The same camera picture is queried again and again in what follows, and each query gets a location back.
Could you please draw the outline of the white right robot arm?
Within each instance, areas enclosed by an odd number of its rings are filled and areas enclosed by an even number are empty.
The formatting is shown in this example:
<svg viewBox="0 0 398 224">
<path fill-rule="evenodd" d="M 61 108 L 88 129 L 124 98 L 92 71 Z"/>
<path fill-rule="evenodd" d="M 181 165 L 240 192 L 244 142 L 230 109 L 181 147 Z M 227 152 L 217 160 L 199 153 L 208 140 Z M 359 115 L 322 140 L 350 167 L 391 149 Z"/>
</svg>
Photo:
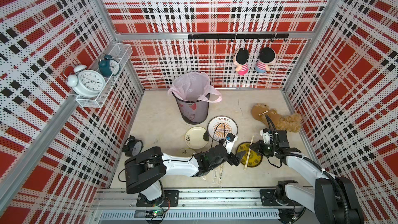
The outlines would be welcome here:
<svg viewBox="0 0 398 224">
<path fill-rule="evenodd" d="M 262 140 L 249 146 L 250 150 L 266 158 L 275 157 L 282 165 L 298 172 L 310 183 L 303 187 L 295 180 L 279 181 L 275 202 L 287 205 L 297 202 L 313 212 L 321 224 L 362 224 L 364 214 L 353 183 L 346 177 L 329 173 L 319 164 L 290 147 L 284 131 L 261 131 Z"/>
</svg>

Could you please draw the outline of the bare wooden chopsticks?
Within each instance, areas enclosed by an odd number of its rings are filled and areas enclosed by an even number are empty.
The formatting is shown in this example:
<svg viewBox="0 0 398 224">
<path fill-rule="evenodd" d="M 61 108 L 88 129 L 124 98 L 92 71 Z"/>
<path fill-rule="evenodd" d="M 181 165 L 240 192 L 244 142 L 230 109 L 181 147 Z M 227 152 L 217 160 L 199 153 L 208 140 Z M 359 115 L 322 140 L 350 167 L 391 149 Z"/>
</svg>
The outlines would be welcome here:
<svg viewBox="0 0 398 224">
<path fill-rule="evenodd" d="M 248 167 L 248 162 L 249 162 L 250 152 L 251 152 L 250 146 L 253 144 L 253 141 L 254 141 L 254 135 L 251 138 L 251 142 L 250 142 L 250 145 L 249 145 L 249 148 L 248 148 L 247 158 L 246 158 L 244 170 L 247 170 L 247 167 Z"/>
</svg>

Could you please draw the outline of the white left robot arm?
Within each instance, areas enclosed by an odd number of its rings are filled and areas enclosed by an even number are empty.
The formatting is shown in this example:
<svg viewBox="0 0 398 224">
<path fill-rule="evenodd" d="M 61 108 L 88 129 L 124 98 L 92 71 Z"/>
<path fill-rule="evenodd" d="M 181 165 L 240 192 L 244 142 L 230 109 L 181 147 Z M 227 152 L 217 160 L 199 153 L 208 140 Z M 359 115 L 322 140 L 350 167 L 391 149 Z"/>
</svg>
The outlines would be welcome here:
<svg viewBox="0 0 398 224">
<path fill-rule="evenodd" d="M 239 166 L 244 155 L 244 151 L 228 152 L 221 144 L 189 158 L 170 156 L 160 147 L 152 147 L 125 161 L 126 192 L 140 193 L 148 201 L 155 201 L 164 197 L 160 181 L 163 176 L 201 177 L 224 163 Z"/>
</svg>

